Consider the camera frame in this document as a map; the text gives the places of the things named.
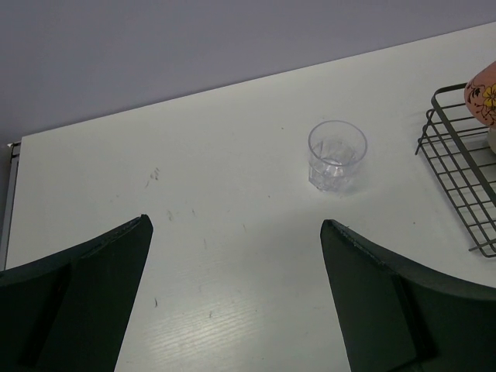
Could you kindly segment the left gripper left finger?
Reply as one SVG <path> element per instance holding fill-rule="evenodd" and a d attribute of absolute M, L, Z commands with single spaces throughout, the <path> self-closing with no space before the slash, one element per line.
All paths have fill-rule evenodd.
<path fill-rule="evenodd" d="M 1 273 L 3 371 L 113 371 L 153 235 L 141 215 Z"/>

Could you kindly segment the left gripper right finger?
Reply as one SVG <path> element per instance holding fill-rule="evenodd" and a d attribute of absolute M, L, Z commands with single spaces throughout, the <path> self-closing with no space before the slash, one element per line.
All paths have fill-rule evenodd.
<path fill-rule="evenodd" d="M 495 289 L 325 220 L 320 240 L 353 371 L 493 371 Z"/>

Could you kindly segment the tall clear glass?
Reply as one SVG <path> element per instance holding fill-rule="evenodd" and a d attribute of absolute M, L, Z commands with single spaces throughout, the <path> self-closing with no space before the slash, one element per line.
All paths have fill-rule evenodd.
<path fill-rule="evenodd" d="M 326 120 L 308 134 L 308 181 L 323 192 L 349 189 L 367 155 L 364 132 L 350 122 Z"/>

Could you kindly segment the pink mug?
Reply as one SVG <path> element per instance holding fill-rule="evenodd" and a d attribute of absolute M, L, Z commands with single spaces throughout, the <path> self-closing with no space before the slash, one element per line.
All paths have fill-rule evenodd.
<path fill-rule="evenodd" d="M 495 127 L 495 86 L 496 62 L 494 61 L 475 77 L 464 88 L 464 100 L 472 116 L 487 126 Z"/>

